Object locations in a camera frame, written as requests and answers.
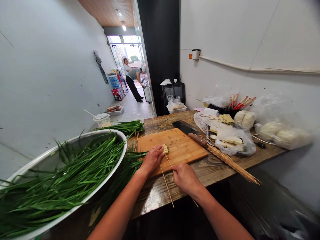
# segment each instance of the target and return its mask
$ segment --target wooden cutting board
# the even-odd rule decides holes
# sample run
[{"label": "wooden cutting board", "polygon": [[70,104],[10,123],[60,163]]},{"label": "wooden cutting board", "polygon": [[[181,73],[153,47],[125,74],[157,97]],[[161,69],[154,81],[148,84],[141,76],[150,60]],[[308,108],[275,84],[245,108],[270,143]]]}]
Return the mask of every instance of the wooden cutting board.
[{"label": "wooden cutting board", "polygon": [[[149,151],[156,145],[162,144],[166,144],[169,148],[167,157],[172,166],[180,163],[190,163],[208,155],[207,151],[202,146],[178,128],[139,138],[138,149],[141,150],[141,152],[145,152]],[[163,172],[172,170],[165,156],[162,158],[160,163]],[[159,174],[162,174],[160,166],[150,175],[150,177],[157,176]]]}]

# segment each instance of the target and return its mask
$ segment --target wooden ceiling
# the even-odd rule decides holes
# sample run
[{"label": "wooden ceiling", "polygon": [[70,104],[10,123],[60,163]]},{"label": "wooden ceiling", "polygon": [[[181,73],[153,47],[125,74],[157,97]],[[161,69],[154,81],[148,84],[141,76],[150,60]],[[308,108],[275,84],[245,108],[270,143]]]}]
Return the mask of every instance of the wooden ceiling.
[{"label": "wooden ceiling", "polygon": [[134,27],[132,0],[78,0],[103,27]]}]

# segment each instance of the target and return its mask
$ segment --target window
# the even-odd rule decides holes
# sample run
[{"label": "window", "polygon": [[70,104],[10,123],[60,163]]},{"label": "window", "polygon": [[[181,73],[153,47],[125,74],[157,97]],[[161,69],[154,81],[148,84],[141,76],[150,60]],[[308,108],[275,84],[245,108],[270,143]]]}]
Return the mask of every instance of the window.
[{"label": "window", "polygon": [[109,43],[121,43],[120,36],[108,36]]},{"label": "window", "polygon": [[123,38],[123,43],[141,42],[140,36],[137,36],[137,35],[108,36],[108,41],[109,43],[122,43],[121,37]]}]

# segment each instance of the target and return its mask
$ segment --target knife handle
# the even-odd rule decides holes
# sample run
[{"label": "knife handle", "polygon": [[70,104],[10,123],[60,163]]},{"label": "knife handle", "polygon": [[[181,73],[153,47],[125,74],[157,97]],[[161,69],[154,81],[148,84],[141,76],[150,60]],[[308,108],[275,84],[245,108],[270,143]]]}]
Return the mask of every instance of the knife handle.
[{"label": "knife handle", "polygon": [[193,133],[189,133],[188,136],[191,137],[194,141],[196,141],[197,143],[199,143],[203,147],[208,144],[205,139],[197,137]]}]

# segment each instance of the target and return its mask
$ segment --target light fixture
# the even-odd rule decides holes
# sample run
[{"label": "light fixture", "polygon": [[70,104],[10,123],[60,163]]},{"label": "light fixture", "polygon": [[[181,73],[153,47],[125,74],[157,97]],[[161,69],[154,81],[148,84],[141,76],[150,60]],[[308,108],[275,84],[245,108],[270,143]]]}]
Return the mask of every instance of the light fixture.
[{"label": "light fixture", "polygon": [[122,29],[123,29],[124,31],[126,31],[127,28],[126,28],[126,26],[124,25],[124,21],[122,21],[121,24],[122,24]]},{"label": "light fixture", "polygon": [[121,17],[122,14],[121,14],[120,10],[118,10],[118,9],[116,8],[116,11],[117,11],[118,16]]}]

